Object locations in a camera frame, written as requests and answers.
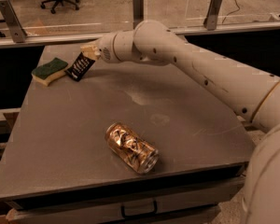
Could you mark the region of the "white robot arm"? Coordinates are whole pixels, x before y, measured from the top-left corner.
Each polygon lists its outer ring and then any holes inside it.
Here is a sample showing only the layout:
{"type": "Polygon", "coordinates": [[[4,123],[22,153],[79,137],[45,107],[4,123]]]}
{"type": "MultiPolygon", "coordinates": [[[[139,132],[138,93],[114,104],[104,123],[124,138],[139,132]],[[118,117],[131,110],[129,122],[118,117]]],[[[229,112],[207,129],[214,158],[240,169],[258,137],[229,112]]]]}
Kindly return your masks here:
{"type": "Polygon", "coordinates": [[[192,45],[158,21],[103,35],[81,51],[107,63],[171,63],[263,131],[246,171],[241,224],[280,224],[280,77],[192,45]]]}

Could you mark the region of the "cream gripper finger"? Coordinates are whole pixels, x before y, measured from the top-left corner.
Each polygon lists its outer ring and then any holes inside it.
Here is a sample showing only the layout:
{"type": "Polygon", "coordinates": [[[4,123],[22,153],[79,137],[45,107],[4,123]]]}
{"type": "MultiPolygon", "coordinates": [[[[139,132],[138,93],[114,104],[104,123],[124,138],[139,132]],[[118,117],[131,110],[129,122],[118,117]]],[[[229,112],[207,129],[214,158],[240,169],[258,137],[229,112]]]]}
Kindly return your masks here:
{"type": "Polygon", "coordinates": [[[94,61],[97,61],[101,55],[100,52],[98,51],[98,48],[95,44],[86,44],[80,47],[82,54],[94,61]]]}

